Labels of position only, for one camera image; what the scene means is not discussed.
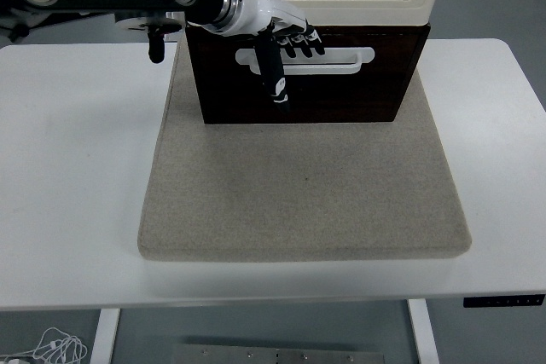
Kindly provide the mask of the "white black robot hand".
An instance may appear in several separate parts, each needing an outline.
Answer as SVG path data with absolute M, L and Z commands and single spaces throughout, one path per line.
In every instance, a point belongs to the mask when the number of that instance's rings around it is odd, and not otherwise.
M 289 57 L 324 55 L 316 28 L 302 9 L 286 0 L 224 0 L 217 18 L 203 28 L 223 37 L 245 36 L 253 40 L 265 91 L 282 113 L 290 111 L 281 49 Z

